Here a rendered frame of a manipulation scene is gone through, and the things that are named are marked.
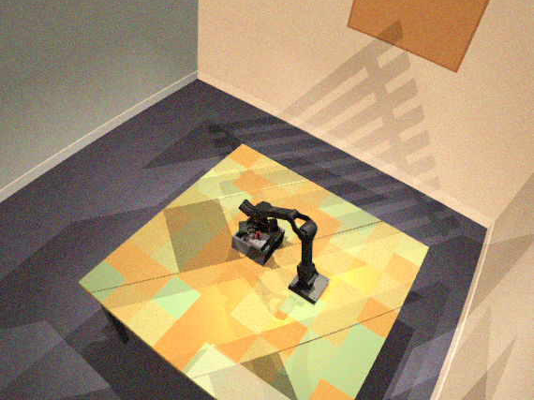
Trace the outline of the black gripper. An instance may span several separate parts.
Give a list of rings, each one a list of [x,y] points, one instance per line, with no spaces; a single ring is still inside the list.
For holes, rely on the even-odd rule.
[[[245,235],[247,234],[247,229],[248,229],[248,234],[256,234],[256,231],[260,231],[260,233],[267,233],[269,232],[269,227],[270,227],[270,232],[275,232],[275,231],[278,231],[278,224],[277,224],[277,219],[276,218],[271,218],[269,219],[269,222],[270,224],[268,224],[268,222],[263,226],[255,226],[253,224],[253,221],[251,223],[248,223],[246,225],[246,221],[240,221],[238,224],[239,224],[239,234],[240,235]]]

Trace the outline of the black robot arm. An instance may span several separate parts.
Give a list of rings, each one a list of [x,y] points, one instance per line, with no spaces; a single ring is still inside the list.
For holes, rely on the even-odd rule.
[[[315,264],[312,262],[312,251],[314,239],[318,233],[318,225],[308,215],[301,214],[296,209],[286,209],[274,207],[271,203],[262,201],[257,205],[253,205],[247,199],[243,200],[239,209],[247,216],[251,217],[251,222],[255,226],[264,226],[269,220],[267,217],[287,220],[292,227],[292,230],[298,235],[302,241],[302,261],[297,265],[298,281],[296,287],[309,293],[314,285],[315,279],[319,275]],[[299,218],[305,223],[297,228],[295,219]]]

